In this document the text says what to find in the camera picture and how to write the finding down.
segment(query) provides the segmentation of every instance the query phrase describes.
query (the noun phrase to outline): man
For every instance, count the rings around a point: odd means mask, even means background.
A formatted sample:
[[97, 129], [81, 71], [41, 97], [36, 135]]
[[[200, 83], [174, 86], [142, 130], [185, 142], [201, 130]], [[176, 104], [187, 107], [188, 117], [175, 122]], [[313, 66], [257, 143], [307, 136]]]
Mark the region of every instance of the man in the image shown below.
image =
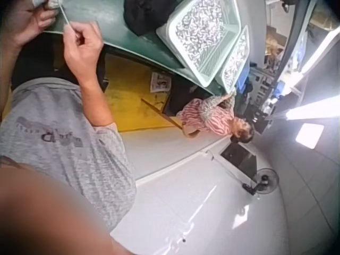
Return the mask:
[[[0, 30], [0, 113], [20, 52], [56, 15], [31, 0], [10, 6]], [[0, 226], [6, 237], [47, 254], [131, 254], [109, 236], [132, 207], [136, 188], [97, 79], [100, 29], [75, 22], [63, 38], [77, 84], [56, 78], [58, 72], [25, 81], [15, 87], [1, 124]]]

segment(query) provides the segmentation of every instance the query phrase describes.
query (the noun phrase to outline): fan stand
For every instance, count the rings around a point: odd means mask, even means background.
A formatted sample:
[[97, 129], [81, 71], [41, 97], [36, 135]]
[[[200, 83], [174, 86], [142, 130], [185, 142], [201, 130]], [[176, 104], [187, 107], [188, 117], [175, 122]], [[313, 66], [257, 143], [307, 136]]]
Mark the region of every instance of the fan stand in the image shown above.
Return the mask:
[[259, 189], [265, 189], [268, 186], [268, 180], [269, 180], [268, 175], [263, 175], [261, 177], [261, 182], [257, 184], [255, 187], [252, 188], [251, 186], [243, 183], [242, 188], [244, 188], [249, 194], [253, 196]]

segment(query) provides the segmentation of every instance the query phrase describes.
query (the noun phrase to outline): small white object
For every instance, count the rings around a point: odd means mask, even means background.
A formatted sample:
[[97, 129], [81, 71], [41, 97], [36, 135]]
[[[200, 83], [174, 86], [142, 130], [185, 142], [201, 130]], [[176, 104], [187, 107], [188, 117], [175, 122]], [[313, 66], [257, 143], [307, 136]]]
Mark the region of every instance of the small white object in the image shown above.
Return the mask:
[[[58, 1], [58, 5], [59, 5], [59, 7], [60, 7], [60, 10], [61, 10], [61, 12], [62, 12], [62, 14], [63, 14], [63, 16], [64, 16], [64, 19], [65, 19], [65, 21], [66, 21], [66, 23], [68, 24], [68, 25], [70, 25], [70, 27], [73, 29], [73, 27], [71, 26], [71, 24], [70, 24], [70, 22], [69, 22], [69, 19], [67, 18], [67, 16], [66, 16], [66, 13], [65, 13], [65, 11], [64, 11], [64, 7], [63, 7], [63, 5], [62, 5], [62, 0], [56, 0], [56, 1]], [[75, 37], [77, 38], [77, 39], [79, 39], [80, 38], [80, 35], [76, 32], [75, 33]]]
[[[32, 0], [33, 6], [38, 7], [41, 4], [45, 3], [45, 0]], [[59, 4], [63, 4], [63, 0], [48, 0], [47, 8], [48, 9], [57, 9], [59, 8]]]
[[304, 123], [295, 140], [310, 149], [314, 149], [323, 130], [323, 125]]

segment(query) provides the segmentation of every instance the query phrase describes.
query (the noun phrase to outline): fluorescent light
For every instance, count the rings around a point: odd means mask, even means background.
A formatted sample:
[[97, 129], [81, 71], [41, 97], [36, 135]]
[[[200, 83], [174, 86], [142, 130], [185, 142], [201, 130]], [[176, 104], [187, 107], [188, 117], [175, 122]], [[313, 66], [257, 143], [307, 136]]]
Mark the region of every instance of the fluorescent light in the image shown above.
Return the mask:
[[340, 33], [340, 27], [336, 28], [335, 30], [329, 32], [327, 36], [324, 38], [318, 49], [314, 52], [314, 54], [311, 56], [311, 58], [305, 63], [303, 66], [301, 73], [305, 74], [307, 73], [311, 67], [314, 65], [314, 63], [318, 60], [318, 58], [322, 55], [322, 53], [325, 51], [327, 46], [330, 44], [331, 41]]
[[304, 123], [295, 140], [310, 149], [314, 149], [323, 130], [323, 125]]
[[287, 81], [287, 89], [283, 95], [287, 95], [291, 92], [289, 88], [294, 87], [297, 85], [303, 78], [303, 76], [312, 68], [315, 62], [319, 59], [328, 45], [333, 41], [333, 39], [340, 33], [340, 27], [336, 28], [335, 30], [329, 32], [327, 36], [324, 38], [320, 46], [314, 52], [314, 54], [310, 57], [310, 59], [305, 63], [301, 72], [293, 72]]
[[289, 110], [288, 120], [332, 118], [340, 116], [340, 95]]

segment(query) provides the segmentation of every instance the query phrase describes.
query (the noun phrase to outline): green table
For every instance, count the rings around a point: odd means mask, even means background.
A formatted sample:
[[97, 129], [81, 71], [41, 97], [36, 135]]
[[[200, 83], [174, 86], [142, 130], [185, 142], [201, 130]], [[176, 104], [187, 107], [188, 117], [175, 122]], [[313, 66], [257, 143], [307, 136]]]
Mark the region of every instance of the green table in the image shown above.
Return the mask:
[[[124, 0], [64, 0], [63, 6], [70, 21], [98, 21], [105, 44], [194, 82], [191, 71], [183, 67], [155, 33], [138, 37], [128, 29], [123, 19]], [[48, 32], [62, 33], [64, 24], [65, 20], [60, 13], [55, 25], [49, 28]], [[224, 87], [215, 80], [204, 89], [214, 95], [225, 93]]]

